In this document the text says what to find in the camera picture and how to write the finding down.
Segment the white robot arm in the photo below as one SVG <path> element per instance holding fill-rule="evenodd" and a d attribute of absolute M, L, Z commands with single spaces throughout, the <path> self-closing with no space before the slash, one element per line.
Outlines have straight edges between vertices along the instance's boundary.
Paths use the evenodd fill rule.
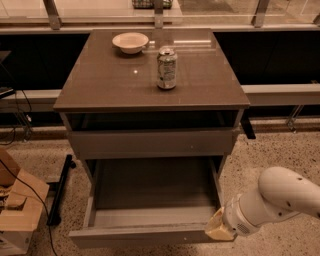
<path fill-rule="evenodd" d="M 272 167 L 262 172 L 258 187 L 233 197 L 209 221 L 205 232 L 215 240 L 248 236 L 266 223 L 281 222 L 300 213 L 320 220 L 320 187 L 301 175 Z"/>

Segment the aluminum can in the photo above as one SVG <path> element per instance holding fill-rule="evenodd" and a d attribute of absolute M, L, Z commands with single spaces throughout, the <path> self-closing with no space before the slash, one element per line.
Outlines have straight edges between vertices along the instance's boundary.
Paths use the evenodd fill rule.
<path fill-rule="evenodd" d="M 168 46 L 160 48 L 158 60 L 157 85 L 161 89 L 172 89 L 176 86 L 176 70 L 178 56 Z"/>

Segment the terrazzo floor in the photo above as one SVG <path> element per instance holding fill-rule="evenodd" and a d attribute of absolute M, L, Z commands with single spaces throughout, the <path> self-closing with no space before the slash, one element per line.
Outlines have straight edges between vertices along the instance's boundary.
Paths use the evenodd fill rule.
<path fill-rule="evenodd" d="M 256 140 L 240 134 L 220 177 L 227 201 L 237 193 L 257 184 L 261 171 L 270 166 L 292 169 L 320 184 L 320 120 L 297 123 L 291 133 L 283 122 L 254 123 Z M 3 146 L 21 167 L 44 179 L 55 180 L 61 172 L 66 154 L 72 154 L 64 128 L 34 130 L 28 142 L 15 141 Z M 207 255 L 319 255 L 320 221 L 301 215 L 277 224 L 268 224 L 249 237 L 237 237 L 227 244 L 187 244 L 128 248 L 78 249 L 68 237 L 70 230 L 82 227 L 89 195 L 89 180 L 78 160 L 70 170 L 61 207 L 62 222 L 52 228 L 53 243 L 60 256 L 207 256 Z M 34 232 L 28 256 L 53 255 L 46 216 L 43 213 Z"/>

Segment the white bowl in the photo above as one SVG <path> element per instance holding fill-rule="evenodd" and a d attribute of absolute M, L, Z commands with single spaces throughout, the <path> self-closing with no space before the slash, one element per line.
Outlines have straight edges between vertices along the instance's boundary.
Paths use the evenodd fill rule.
<path fill-rule="evenodd" d="M 112 43 L 120 47 L 127 54 L 135 54 L 142 50 L 142 46 L 149 42 L 149 38 L 141 33 L 123 33 L 115 36 Z"/>

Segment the electrical cable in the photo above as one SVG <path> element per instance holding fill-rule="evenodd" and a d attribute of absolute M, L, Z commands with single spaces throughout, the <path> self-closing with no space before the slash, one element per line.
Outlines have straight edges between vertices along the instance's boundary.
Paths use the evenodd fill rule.
<path fill-rule="evenodd" d="M 14 79 L 14 77 L 11 75 L 11 73 L 9 72 L 9 70 L 0 62 L 0 65 L 1 67 L 3 68 L 3 70 L 7 73 L 7 75 L 10 77 L 10 79 L 12 80 L 12 82 L 15 84 L 15 85 L 18 85 L 17 81 Z M 32 106 L 30 104 L 30 101 L 26 95 L 26 93 L 24 92 L 24 90 L 21 90 L 21 92 L 23 93 L 27 103 L 28 103 L 28 106 L 29 106 L 29 111 L 28 113 L 31 113 L 32 112 Z M 17 93 L 15 92 L 15 99 L 16 99 L 16 104 L 17 104 L 17 107 L 19 106 L 19 103 L 17 101 Z"/>
<path fill-rule="evenodd" d="M 13 133 L 11 141 L 7 142 L 7 143 L 0 143 L 0 146 L 8 146 L 14 142 L 14 140 L 16 139 L 16 128 L 15 127 L 13 127 L 12 130 L 10 132 L 8 132 L 5 136 L 1 137 L 0 140 L 6 139 L 11 133 Z"/>
<path fill-rule="evenodd" d="M 13 172 L 11 172 L 11 170 L 7 167 L 7 165 L 0 159 L 1 164 L 5 167 L 5 169 L 14 177 L 16 178 L 18 181 L 20 181 L 22 184 L 24 184 L 25 186 L 27 186 L 28 188 L 30 188 L 32 190 L 32 192 L 39 198 L 39 200 L 41 201 L 41 203 L 44 206 L 44 209 L 46 211 L 47 214 L 47 218 L 49 218 L 49 211 L 48 208 L 45 204 L 45 202 L 42 200 L 42 198 L 39 196 L 39 194 L 34 190 L 33 187 L 31 187 L 29 184 L 27 184 L 26 182 L 24 182 L 23 180 L 19 179 Z M 49 229 L 49 237 L 50 237 L 50 244 L 51 244 L 51 249 L 54 253 L 55 256 L 58 256 L 58 254 L 56 253 L 54 246 L 53 246 L 53 239 L 52 239 L 52 234 L 51 234 L 51 228 L 50 226 L 48 226 Z"/>

